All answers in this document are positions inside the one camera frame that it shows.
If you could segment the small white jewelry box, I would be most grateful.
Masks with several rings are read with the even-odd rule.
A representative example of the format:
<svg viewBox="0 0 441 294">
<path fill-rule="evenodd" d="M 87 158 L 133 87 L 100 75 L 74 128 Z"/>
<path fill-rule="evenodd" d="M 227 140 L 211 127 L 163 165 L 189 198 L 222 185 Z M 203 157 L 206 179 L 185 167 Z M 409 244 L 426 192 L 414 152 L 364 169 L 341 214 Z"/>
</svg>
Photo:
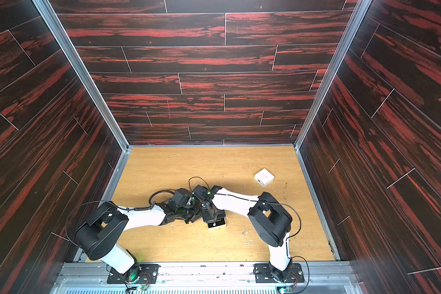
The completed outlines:
<svg viewBox="0 0 441 294">
<path fill-rule="evenodd" d="M 271 182 L 274 181 L 274 175 L 272 175 L 267 169 L 262 169 L 258 171 L 254 175 L 254 179 L 260 184 L 262 187 L 268 186 Z"/>
</svg>

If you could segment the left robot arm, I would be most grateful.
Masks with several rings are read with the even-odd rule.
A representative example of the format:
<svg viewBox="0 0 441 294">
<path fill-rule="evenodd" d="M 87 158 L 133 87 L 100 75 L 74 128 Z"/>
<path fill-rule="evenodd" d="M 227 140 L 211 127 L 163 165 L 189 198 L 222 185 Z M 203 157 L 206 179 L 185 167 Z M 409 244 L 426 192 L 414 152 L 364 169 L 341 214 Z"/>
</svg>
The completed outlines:
<svg viewBox="0 0 441 294">
<path fill-rule="evenodd" d="M 100 260 L 133 281 L 139 276 L 137 259 L 118 240 L 123 232 L 139 227 L 167 225 L 175 220 L 189 224 L 202 217 L 197 207 L 185 208 L 156 203 L 150 207 L 118 207 L 104 202 L 90 213 L 73 240 L 90 260 Z"/>
</svg>

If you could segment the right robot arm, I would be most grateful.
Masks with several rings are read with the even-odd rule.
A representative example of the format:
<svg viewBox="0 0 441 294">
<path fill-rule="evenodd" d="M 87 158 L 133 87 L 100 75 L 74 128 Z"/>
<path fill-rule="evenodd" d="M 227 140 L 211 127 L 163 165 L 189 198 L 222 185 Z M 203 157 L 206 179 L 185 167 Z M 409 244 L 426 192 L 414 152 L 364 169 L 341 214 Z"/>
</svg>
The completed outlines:
<svg viewBox="0 0 441 294">
<path fill-rule="evenodd" d="M 225 212 L 230 211 L 248 218 L 258 236 L 269 246 L 270 267 L 280 273 L 291 264 L 288 238 L 292 217 L 269 193 L 247 196 L 214 186 L 207 189 L 198 185 L 193 196 L 202 218 L 210 227 L 225 224 Z"/>
</svg>

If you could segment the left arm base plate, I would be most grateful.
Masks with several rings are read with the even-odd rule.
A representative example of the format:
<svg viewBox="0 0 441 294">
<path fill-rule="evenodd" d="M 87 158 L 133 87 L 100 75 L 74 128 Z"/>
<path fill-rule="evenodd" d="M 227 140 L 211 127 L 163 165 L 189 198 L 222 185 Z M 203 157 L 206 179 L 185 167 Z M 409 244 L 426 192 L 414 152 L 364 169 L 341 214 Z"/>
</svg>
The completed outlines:
<svg viewBox="0 0 441 294">
<path fill-rule="evenodd" d="M 107 284 L 110 285 L 150 285 L 155 284 L 160 265 L 152 263 L 138 263 L 133 265 L 127 272 L 121 274 L 114 268 L 110 268 Z"/>
</svg>

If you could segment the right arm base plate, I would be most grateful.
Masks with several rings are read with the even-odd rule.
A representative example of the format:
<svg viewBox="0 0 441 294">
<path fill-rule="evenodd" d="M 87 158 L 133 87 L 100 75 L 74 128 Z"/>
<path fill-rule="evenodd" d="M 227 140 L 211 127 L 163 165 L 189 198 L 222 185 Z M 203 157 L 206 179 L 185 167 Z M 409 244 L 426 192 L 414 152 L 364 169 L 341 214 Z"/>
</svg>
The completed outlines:
<svg viewBox="0 0 441 294">
<path fill-rule="evenodd" d="M 256 283 L 304 283 L 305 278 L 299 263 L 290 262 L 285 270 L 280 271 L 270 263 L 256 263 L 253 274 Z"/>
</svg>

